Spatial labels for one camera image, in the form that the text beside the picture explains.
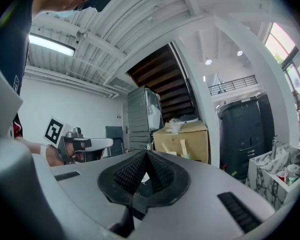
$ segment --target person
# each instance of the person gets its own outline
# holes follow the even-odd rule
[[[11,87],[20,94],[25,71],[32,20],[45,12],[64,12],[78,8],[88,0],[0,0],[0,70]],[[18,115],[13,121],[14,139],[26,145],[31,153],[40,154],[42,144],[23,138]],[[74,155],[72,143],[66,143],[69,156]],[[63,165],[57,150],[48,145],[45,156],[50,166]]]

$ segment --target plastic bag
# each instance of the plastic bag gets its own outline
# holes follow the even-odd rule
[[[169,124],[170,124],[170,129],[168,129],[167,132],[177,134],[180,131],[181,127],[184,125],[184,122],[182,122],[177,118],[172,118],[169,121]]]

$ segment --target gray plastic surface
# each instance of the gray plastic surface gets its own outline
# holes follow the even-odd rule
[[[97,178],[104,168],[136,153],[50,168],[44,157],[31,156],[21,143],[0,139],[0,192],[27,225],[46,239],[122,239],[106,228],[121,220],[124,207],[105,198]],[[148,209],[128,239],[240,237],[242,230],[217,197],[223,192],[233,192],[261,221],[274,213],[266,200],[220,169],[157,154],[185,168],[191,184],[173,205]],[[58,182],[54,177],[73,171],[80,175]]]
[[[133,156],[137,152],[122,154],[105,160],[59,166],[52,168],[54,175],[71,172],[81,176],[59,181],[61,188],[94,221],[109,226],[118,222],[123,214],[122,206],[116,208],[99,191],[96,184],[96,171]],[[150,208],[140,225],[128,239],[234,239],[244,233],[233,220],[217,195],[233,192],[261,220],[265,221],[275,211],[272,206],[233,177],[220,169],[184,159],[178,156],[157,152],[160,156],[184,167],[190,174],[188,191],[173,205]]]

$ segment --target white wristband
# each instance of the white wristband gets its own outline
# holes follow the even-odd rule
[[[46,154],[47,147],[48,147],[47,145],[42,145],[40,147],[40,155],[43,156],[45,160],[47,160],[47,154]]]

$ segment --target black t-shirt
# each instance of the black t-shirt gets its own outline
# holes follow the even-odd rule
[[[0,17],[0,70],[20,94],[28,53],[33,0],[13,0]]]
[[[0,0],[0,70],[20,94],[28,55],[33,0]],[[14,137],[22,137],[18,114],[13,120]]]

